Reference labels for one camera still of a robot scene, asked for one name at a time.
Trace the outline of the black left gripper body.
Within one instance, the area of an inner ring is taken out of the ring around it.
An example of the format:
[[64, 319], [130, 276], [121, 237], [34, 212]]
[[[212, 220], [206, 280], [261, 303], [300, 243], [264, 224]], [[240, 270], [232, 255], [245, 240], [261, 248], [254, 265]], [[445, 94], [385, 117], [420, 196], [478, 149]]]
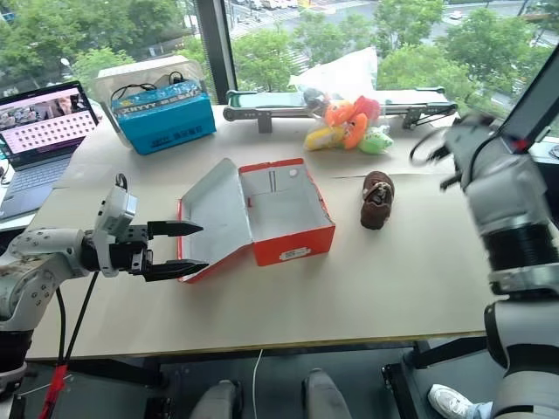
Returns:
[[153, 262], [153, 252], [148, 247], [152, 238], [147, 224], [128, 226], [115, 242], [109, 245], [113, 268], [132, 275], [148, 274]]

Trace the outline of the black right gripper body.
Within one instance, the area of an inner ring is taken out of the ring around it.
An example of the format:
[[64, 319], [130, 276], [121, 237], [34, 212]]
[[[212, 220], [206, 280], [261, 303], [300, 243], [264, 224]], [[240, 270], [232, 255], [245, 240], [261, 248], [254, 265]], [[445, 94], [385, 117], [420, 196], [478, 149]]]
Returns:
[[474, 152], [481, 144], [481, 125], [460, 123], [448, 127], [444, 134], [444, 144], [461, 173], [472, 175]]

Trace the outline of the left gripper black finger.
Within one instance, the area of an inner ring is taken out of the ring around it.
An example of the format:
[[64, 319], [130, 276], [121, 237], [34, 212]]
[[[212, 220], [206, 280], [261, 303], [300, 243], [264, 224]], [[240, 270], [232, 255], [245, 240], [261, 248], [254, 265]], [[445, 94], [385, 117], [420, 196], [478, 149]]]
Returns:
[[147, 265], [141, 275], [146, 282], [178, 279], [196, 274], [208, 266], [208, 263], [192, 259], [169, 260], [164, 264]]
[[189, 221], [150, 221], [147, 223], [149, 238], [155, 236], [184, 237], [202, 231], [204, 228]]

